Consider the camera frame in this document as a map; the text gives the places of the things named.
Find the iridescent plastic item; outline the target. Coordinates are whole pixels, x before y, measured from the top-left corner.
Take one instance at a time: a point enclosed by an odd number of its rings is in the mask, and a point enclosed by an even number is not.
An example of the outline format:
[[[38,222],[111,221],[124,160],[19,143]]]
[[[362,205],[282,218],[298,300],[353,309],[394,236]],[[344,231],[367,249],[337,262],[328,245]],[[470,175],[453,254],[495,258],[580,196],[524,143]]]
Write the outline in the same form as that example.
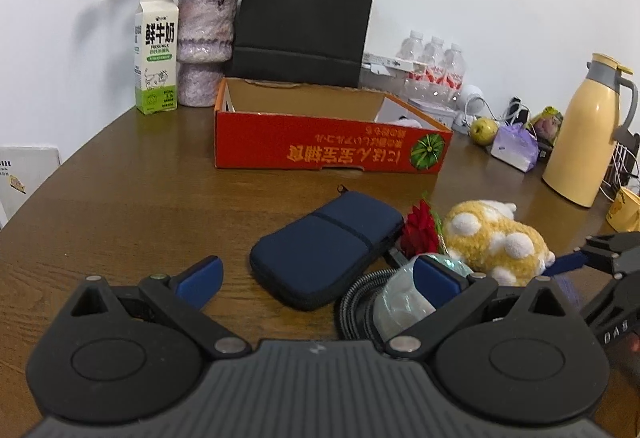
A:
[[[372,321],[383,342],[437,310],[414,287],[413,264],[416,257],[398,269],[375,298]]]

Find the yellow white plush toy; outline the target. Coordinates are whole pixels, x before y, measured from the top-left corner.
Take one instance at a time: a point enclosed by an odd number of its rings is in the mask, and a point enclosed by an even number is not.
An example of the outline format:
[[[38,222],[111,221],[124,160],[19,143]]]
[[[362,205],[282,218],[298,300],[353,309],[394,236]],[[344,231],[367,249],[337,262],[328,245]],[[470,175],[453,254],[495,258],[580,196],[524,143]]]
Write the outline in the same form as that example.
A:
[[[447,253],[501,286],[526,285],[554,264],[555,254],[515,213],[515,204],[488,199],[455,205],[442,221]]]

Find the navy blue zip pouch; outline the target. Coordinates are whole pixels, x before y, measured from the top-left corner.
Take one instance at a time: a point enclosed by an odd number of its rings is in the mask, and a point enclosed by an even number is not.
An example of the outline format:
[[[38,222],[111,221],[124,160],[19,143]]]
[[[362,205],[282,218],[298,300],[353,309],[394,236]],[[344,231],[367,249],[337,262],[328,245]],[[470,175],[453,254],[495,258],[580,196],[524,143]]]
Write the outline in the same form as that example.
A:
[[[398,240],[404,217],[369,195],[340,196],[250,250],[250,270],[268,293],[292,309],[314,311],[348,291]]]

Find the yellow cup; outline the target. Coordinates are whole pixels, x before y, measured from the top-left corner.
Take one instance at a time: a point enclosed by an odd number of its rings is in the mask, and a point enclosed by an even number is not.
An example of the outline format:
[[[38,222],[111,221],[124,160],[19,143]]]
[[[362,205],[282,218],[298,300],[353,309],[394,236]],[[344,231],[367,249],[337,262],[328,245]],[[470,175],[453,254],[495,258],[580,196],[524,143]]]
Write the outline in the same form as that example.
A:
[[[640,197],[628,187],[621,187],[605,219],[618,233],[639,232]]]

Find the yellow thermos jug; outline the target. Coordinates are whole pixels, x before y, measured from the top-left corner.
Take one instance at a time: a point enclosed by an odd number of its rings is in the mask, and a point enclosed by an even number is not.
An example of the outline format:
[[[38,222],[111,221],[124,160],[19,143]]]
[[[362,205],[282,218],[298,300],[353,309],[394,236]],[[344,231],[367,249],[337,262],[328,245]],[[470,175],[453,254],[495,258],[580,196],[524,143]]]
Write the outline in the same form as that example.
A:
[[[550,189],[585,208],[598,195],[615,146],[629,135],[639,102],[630,68],[601,53],[587,67],[542,174]]]

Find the small decorated tin box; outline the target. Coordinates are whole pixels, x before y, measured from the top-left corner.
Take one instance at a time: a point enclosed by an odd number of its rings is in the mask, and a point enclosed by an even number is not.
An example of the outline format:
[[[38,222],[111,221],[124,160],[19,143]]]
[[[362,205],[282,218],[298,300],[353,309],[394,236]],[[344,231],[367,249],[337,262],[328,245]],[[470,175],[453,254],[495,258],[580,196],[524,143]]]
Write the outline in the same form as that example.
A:
[[[410,98],[408,103],[417,109],[420,109],[424,114],[431,116],[447,128],[452,127],[452,124],[457,117],[457,112],[446,105],[420,100],[420,98]]]

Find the red cardboard pumpkin box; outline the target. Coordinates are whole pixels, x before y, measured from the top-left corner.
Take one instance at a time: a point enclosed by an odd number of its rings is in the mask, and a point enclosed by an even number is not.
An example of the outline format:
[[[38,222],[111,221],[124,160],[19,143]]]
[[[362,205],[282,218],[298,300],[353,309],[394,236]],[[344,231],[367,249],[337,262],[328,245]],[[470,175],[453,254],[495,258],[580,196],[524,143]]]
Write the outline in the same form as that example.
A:
[[[401,117],[422,127],[393,126]],[[214,138],[219,168],[436,175],[452,132],[380,91],[224,78],[217,89]]]

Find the white round charger device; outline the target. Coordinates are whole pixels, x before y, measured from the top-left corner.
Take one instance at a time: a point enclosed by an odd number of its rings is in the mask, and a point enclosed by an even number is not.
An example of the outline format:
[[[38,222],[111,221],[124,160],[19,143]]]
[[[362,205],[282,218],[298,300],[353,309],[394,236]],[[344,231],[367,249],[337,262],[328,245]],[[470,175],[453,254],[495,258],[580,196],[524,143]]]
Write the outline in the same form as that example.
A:
[[[459,90],[456,109],[466,115],[477,116],[484,111],[484,93],[478,86],[465,83]]]

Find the white booklet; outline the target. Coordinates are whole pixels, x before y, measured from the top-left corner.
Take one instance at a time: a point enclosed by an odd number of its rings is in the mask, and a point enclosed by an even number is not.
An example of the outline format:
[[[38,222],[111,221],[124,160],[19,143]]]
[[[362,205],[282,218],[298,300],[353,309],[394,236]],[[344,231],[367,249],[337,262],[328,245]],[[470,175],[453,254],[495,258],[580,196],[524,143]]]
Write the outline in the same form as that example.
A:
[[[1,146],[2,228],[60,164],[60,154],[53,146]]]

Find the water bottle right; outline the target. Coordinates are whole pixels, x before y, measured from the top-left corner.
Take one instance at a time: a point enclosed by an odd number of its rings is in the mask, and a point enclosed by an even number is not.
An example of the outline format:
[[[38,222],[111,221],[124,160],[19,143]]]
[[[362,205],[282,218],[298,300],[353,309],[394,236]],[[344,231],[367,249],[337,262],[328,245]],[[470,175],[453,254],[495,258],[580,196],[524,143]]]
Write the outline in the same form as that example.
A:
[[[462,87],[466,63],[462,54],[462,48],[453,43],[444,54],[444,75],[440,83],[442,91],[442,103],[455,106]]]

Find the water bottle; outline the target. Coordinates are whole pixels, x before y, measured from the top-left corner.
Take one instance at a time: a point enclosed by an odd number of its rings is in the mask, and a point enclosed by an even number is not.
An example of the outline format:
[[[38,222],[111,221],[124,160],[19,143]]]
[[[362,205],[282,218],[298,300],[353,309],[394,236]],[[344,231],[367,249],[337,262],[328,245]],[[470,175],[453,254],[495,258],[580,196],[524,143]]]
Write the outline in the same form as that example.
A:
[[[412,30],[409,36],[402,40],[396,53],[399,60],[415,62],[423,52],[423,34],[421,31]]]
[[[440,83],[442,91],[442,103],[455,106],[462,87],[466,63],[462,54],[462,48],[453,43],[444,54],[444,75]]]
[[[424,46],[419,62],[424,66],[424,78],[429,83],[442,84],[446,72],[444,40],[433,36]]]

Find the water bottle middle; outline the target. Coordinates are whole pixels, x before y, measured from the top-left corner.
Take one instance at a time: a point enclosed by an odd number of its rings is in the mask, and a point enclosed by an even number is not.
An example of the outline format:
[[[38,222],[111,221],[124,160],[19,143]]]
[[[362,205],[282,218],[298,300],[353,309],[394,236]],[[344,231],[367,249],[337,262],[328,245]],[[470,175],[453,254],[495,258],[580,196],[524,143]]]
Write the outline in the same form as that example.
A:
[[[424,78],[429,83],[442,84],[446,72],[444,40],[433,36],[424,46],[419,62],[424,66]]]

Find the white flat carton box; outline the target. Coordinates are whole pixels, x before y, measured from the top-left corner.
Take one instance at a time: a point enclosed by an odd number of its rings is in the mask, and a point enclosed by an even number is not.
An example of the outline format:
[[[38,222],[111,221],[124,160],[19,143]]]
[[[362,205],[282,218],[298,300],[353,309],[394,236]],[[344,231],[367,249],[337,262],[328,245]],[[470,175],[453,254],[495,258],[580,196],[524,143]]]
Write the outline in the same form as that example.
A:
[[[386,57],[364,52],[362,67],[369,69],[375,75],[395,76],[398,72],[416,72],[422,74],[426,66],[417,60],[404,60],[403,58]]]

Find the water bottle left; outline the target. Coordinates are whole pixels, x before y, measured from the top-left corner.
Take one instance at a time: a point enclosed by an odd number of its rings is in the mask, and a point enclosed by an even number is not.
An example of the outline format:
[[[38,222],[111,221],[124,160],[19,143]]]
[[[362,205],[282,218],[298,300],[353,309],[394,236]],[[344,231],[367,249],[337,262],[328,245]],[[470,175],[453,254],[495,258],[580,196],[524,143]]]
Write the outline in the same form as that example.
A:
[[[399,60],[415,62],[423,52],[423,34],[421,31],[412,30],[409,36],[402,40],[396,53]]]

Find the black paper shopping bag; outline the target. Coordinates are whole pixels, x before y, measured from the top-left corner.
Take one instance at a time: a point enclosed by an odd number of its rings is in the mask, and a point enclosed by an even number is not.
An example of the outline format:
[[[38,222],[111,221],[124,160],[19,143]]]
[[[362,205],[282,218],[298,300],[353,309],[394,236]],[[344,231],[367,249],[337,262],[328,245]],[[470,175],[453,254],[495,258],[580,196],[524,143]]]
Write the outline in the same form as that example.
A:
[[[241,0],[229,74],[358,86],[373,0]]]

